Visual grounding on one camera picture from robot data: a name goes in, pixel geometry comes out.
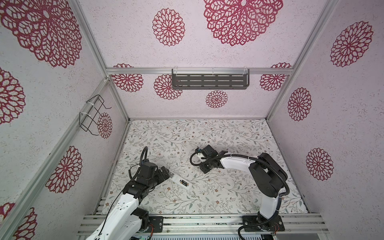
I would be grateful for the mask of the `black AAA battery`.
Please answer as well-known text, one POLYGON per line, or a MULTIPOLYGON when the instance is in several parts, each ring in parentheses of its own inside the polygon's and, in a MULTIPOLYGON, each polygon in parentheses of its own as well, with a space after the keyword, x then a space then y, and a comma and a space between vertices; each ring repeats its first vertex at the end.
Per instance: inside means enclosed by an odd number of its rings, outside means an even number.
POLYGON ((185 186, 185 187, 188 187, 189 186, 189 183, 184 181, 184 180, 180 180, 180 183, 185 186))

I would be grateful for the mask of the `white remote control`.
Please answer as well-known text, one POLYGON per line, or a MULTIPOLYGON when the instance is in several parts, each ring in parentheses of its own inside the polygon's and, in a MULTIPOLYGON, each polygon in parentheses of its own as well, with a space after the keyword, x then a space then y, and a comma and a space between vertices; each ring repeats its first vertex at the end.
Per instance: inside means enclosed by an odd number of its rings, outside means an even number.
POLYGON ((192 189, 192 183, 177 174, 170 173, 170 179, 174 184, 186 191, 190 191, 192 189))

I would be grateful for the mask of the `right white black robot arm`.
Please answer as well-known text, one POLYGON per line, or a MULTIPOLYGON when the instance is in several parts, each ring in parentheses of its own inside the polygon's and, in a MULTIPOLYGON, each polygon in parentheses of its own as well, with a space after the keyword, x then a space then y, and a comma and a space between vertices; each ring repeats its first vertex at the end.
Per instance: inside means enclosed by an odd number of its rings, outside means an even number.
POLYGON ((230 154, 227 151, 218 153, 208 145, 203 149, 195 149, 190 156, 190 163, 205 174, 215 168, 234 169, 250 174, 262 193, 258 215, 264 221, 279 214, 283 197, 290 193, 287 173, 267 153, 257 157, 230 154))

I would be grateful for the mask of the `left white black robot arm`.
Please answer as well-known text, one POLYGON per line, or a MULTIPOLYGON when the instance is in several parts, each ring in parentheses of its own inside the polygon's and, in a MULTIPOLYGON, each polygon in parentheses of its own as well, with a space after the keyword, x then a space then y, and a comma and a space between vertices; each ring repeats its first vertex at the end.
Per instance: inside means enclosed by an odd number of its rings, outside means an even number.
POLYGON ((105 220, 88 237, 89 240, 129 240, 137 232, 149 227, 149 212, 139 207, 150 190, 170 178, 166 167, 159 168, 151 162, 140 166, 136 178, 131 179, 114 201, 105 220))

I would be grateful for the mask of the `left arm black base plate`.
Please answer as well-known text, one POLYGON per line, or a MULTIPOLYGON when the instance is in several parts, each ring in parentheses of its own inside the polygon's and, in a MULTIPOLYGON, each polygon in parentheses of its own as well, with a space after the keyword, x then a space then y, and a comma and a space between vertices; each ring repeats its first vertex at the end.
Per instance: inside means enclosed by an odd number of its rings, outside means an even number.
POLYGON ((161 233, 163 231, 164 217, 149 216, 142 220, 141 233, 161 233))

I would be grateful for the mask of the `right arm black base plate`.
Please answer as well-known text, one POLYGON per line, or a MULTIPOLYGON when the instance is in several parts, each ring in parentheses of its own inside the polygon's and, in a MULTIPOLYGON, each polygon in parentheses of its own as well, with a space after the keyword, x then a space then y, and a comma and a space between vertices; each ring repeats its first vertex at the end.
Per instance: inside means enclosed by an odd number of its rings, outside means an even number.
POLYGON ((242 216, 243 225, 246 232, 283 232, 285 226, 282 218, 277 215, 268 223, 264 223, 267 219, 264 217, 258 217, 256 215, 242 216))

